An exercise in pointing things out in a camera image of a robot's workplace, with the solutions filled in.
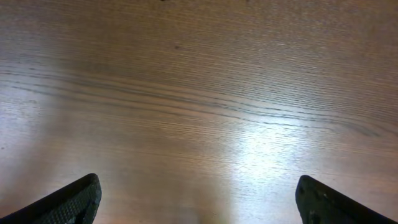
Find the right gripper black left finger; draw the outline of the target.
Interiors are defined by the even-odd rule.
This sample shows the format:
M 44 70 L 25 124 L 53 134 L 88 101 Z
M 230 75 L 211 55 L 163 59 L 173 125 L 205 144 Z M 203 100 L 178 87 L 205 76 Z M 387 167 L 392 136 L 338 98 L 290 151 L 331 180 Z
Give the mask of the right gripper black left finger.
M 1 218 L 1 224 L 92 224 L 102 196 L 100 180 L 90 173 L 50 195 Z

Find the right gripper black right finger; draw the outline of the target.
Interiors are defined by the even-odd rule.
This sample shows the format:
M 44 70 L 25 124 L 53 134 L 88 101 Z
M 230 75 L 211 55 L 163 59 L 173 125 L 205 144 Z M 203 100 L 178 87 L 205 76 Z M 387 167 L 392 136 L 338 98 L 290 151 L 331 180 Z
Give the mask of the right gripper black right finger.
M 299 178 L 295 201 L 304 224 L 397 224 L 309 175 Z

